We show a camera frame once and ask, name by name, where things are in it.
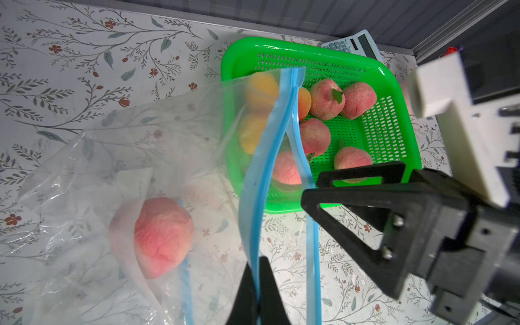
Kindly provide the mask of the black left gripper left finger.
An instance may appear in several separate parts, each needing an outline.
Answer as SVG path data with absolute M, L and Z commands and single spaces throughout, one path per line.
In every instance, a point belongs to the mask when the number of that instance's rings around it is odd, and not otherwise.
M 255 325 L 258 321 L 258 302 L 249 264 L 246 264 L 240 286 L 226 325 Z

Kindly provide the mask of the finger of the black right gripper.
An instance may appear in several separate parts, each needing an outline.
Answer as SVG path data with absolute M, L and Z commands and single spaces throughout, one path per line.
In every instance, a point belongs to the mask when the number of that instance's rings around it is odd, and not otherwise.
M 405 171 L 406 164 L 402 161 L 385 162 L 351 169 L 325 171 L 319 174 L 316 186 L 318 188 L 330 188 L 334 187 L 333 183 L 335 181 L 374 177 L 380 177 L 382 184 L 400 184 Z

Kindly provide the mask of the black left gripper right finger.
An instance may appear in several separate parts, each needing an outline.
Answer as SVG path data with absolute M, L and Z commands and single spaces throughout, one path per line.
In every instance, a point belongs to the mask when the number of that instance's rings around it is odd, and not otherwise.
M 259 259 L 259 316 L 262 325 L 290 325 L 271 265 L 267 257 Z

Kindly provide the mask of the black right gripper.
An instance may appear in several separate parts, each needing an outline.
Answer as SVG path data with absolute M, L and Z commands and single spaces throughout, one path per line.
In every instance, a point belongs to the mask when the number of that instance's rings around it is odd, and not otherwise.
M 411 183 L 304 190 L 303 210 L 357 263 L 381 292 L 397 299 L 408 275 L 426 280 L 432 314 L 463 324 L 482 296 L 519 317 L 519 169 L 502 169 L 512 201 L 496 207 L 449 175 L 415 170 Z M 352 230 L 339 204 L 361 223 Z M 369 244 L 361 230 L 379 234 Z

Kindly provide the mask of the red yellow peach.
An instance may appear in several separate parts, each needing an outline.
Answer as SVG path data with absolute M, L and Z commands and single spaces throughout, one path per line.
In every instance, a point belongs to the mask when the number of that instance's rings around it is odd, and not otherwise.
M 300 122 L 304 121 L 307 115 L 309 115 L 311 104 L 310 92 L 304 87 L 300 88 L 298 94 L 298 116 Z

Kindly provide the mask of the clear zip-top bag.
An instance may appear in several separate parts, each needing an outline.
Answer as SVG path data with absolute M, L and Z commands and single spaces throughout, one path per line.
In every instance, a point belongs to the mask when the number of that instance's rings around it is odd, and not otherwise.
M 110 113 L 24 182 L 43 263 L 20 273 L 16 324 L 318 324 L 317 226 L 296 310 L 260 250 L 268 194 L 312 188 L 298 123 L 303 68 Z

